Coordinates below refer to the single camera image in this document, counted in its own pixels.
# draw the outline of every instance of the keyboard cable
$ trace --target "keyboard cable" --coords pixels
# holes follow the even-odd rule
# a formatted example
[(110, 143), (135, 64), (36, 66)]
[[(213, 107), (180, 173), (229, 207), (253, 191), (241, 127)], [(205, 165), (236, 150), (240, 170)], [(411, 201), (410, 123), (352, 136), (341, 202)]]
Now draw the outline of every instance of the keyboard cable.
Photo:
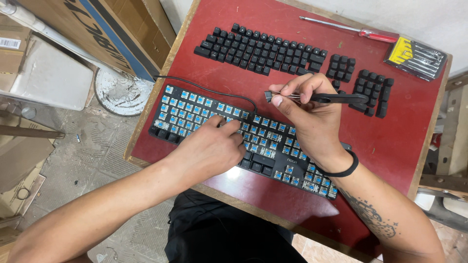
[(204, 88), (198, 84), (195, 84), (191, 81), (188, 81), (188, 80), (184, 80), (184, 79), (181, 79), (181, 78), (178, 78), (178, 77), (171, 77), (171, 76), (161, 76), (161, 75), (153, 75), (153, 80), (156, 81), (157, 78), (165, 78), (165, 79), (174, 79), (174, 80), (180, 80), (180, 81), (183, 81), (183, 82), (187, 82), (189, 84), (192, 84), (193, 86), (195, 87), (198, 87), (200, 89), (203, 89), (203, 90), (206, 90), (206, 91), (209, 91), (209, 92), (213, 92), (213, 93), (216, 93), (216, 94), (219, 94), (219, 95), (224, 95), (224, 96), (229, 96), (229, 97), (235, 97), (235, 98), (241, 98), (241, 99), (244, 99), (244, 100), (248, 100), (250, 103), (252, 103), (254, 105), (254, 113), (257, 113), (257, 104), (255, 104), (255, 102), (247, 97), (244, 97), (244, 96), (239, 96), (239, 95), (233, 95), (233, 94), (227, 94), (227, 93), (222, 93), (222, 92), (219, 92), (219, 91), (214, 91), (214, 90), (210, 90), (210, 89), (207, 89), (207, 88)]

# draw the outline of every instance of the hand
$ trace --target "hand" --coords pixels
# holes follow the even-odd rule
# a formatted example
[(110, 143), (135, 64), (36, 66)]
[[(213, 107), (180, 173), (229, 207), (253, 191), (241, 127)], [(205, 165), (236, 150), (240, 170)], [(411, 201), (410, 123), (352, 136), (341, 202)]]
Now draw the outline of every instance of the hand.
[(209, 118), (166, 157), (177, 166), (177, 175), (171, 176), (189, 188), (234, 167), (245, 155), (242, 135), (237, 133), (240, 126), (238, 120), (227, 123), (219, 115)]
[[(339, 173), (351, 166), (353, 159), (338, 139), (341, 104), (311, 102), (312, 93), (336, 94), (325, 75), (310, 73), (290, 80), (287, 84), (274, 84), (269, 90), (280, 91), (271, 102), (296, 126), (301, 149), (326, 172)], [(284, 97), (300, 94), (301, 106)]]

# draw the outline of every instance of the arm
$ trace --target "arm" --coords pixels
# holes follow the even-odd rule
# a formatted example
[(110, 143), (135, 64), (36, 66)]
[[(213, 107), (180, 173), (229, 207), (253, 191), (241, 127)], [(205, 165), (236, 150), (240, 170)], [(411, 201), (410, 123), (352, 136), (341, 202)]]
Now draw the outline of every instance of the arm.
[[(306, 74), (286, 85), (272, 103), (296, 126), (302, 150), (326, 172), (346, 171), (353, 159), (338, 140), (341, 104), (310, 102), (312, 93), (336, 94), (323, 74)], [(300, 93), (299, 107), (284, 96)], [(347, 177), (330, 178), (384, 247), (385, 262), (443, 262), (444, 251), (429, 219), (395, 188), (359, 164)]]
[(236, 165), (245, 154), (239, 128), (239, 121), (211, 117), (163, 160), (34, 223), (18, 238), (8, 263), (89, 262), (85, 253), (132, 216)]

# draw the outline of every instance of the white wall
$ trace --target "white wall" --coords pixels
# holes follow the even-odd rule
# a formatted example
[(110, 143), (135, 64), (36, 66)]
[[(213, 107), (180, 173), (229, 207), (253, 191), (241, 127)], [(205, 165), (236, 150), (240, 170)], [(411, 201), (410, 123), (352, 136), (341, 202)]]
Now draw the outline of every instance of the white wall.
[[(450, 75), (468, 70), (467, 0), (299, 0), (453, 55)], [(178, 33), (192, 0), (160, 0)]]

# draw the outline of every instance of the tattoo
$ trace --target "tattoo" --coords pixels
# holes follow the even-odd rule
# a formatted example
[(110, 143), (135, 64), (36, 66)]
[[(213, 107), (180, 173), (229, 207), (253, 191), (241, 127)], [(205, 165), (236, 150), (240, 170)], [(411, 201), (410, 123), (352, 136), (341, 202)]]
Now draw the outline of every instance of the tattoo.
[(344, 191), (340, 188), (340, 192), (344, 195), (344, 198), (348, 200), (348, 203), (356, 211), (361, 220), (369, 227), (369, 229), (377, 237), (391, 238), (396, 235), (397, 222), (390, 223), (390, 219), (382, 220), (382, 217), (377, 213), (377, 210), (372, 208), (372, 205), (368, 205), (367, 200), (361, 200), (360, 197), (355, 198), (351, 196), (349, 192)]

